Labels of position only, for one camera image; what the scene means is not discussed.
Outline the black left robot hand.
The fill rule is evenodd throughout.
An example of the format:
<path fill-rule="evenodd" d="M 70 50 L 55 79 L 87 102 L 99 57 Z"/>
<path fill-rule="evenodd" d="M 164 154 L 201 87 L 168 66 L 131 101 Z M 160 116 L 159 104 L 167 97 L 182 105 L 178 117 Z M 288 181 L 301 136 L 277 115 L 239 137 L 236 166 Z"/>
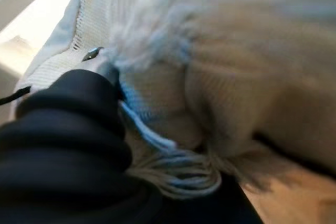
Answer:
<path fill-rule="evenodd" d="M 196 200 L 164 197 L 125 173 L 118 71 L 100 48 L 25 100 L 1 127 L 1 223 L 261 223 L 238 184 Z"/>

